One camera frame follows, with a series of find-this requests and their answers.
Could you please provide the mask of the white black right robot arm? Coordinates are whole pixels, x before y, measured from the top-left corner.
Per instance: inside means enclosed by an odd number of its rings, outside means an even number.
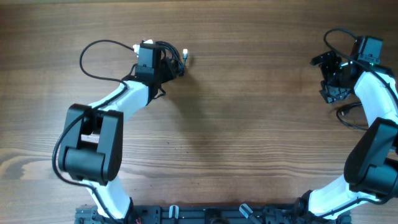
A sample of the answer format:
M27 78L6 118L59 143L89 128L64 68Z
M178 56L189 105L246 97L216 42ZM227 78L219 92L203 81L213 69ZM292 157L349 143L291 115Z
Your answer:
M365 134L349 154L343 175L322 189L299 197L289 210L292 223L342 223L364 203L383 205L397 197L397 90L391 69L380 64L383 41L352 35L350 55L334 47L311 60L322 71L320 94L331 104L356 95L368 122Z

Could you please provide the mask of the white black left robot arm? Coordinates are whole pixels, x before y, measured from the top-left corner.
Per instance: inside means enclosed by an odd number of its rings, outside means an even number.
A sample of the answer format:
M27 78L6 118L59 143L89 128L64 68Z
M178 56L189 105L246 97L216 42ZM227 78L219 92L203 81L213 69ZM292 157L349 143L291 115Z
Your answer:
M164 41L144 40L130 48L137 55L119 87L89 105L73 104L55 143L52 168L65 183L85 187L96 202L101 223L140 223L118 172L123 126L136 111L166 94L162 84L185 73L188 50Z

